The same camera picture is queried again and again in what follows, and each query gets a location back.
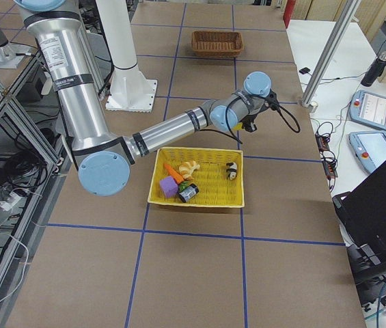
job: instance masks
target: black can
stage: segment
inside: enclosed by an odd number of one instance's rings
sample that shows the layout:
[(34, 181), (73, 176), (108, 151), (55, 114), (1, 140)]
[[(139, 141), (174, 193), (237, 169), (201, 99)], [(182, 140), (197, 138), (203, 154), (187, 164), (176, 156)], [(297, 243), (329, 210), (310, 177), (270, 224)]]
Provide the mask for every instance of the black can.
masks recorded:
[(182, 202), (186, 203), (191, 198), (197, 195), (199, 193), (199, 188), (195, 184), (190, 184), (187, 188), (184, 189), (181, 193), (179, 193), (179, 198), (182, 200)]

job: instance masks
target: yellow basket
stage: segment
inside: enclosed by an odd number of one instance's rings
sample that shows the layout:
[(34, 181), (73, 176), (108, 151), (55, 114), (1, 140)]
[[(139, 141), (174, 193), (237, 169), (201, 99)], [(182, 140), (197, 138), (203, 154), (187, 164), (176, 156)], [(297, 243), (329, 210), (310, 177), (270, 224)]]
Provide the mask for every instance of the yellow basket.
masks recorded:
[[(179, 197), (166, 198), (159, 181), (168, 176), (164, 163), (169, 163), (176, 171), (184, 161), (197, 161), (200, 169), (193, 173), (194, 183), (199, 193), (187, 203)], [(228, 179), (226, 163), (237, 164), (237, 175)], [(243, 152), (241, 150), (224, 150), (211, 148), (164, 147), (158, 150), (154, 165), (152, 184), (148, 202), (172, 206), (196, 207), (244, 207), (243, 189)]]

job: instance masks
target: toy panda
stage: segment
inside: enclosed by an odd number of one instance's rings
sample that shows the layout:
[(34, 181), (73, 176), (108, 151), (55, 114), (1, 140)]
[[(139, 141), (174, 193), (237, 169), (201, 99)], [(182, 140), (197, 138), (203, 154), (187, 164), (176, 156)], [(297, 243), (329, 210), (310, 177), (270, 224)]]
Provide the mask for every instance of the toy panda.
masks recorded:
[(237, 170), (237, 165), (235, 164), (235, 162), (226, 163), (226, 166), (228, 167), (226, 169), (226, 172), (228, 173), (229, 180), (235, 179)]

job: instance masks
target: robot arm label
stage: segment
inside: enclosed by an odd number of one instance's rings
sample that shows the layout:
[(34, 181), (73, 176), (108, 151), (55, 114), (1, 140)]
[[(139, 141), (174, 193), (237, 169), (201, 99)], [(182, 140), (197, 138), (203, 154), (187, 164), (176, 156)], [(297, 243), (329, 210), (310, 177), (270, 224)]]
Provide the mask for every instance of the robot arm label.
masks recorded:
[(68, 66), (64, 48), (57, 36), (41, 41), (40, 46), (50, 71)]

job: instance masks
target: yellow toy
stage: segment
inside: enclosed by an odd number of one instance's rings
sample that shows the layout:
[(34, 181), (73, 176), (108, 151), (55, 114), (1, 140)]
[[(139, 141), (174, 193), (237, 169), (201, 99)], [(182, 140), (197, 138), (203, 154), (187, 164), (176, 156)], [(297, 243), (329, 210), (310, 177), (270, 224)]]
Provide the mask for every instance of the yellow toy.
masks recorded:
[(179, 173), (185, 180), (191, 181), (193, 180), (193, 171), (199, 168), (200, 165), (196, 161), (182, 162), (179, 166)]

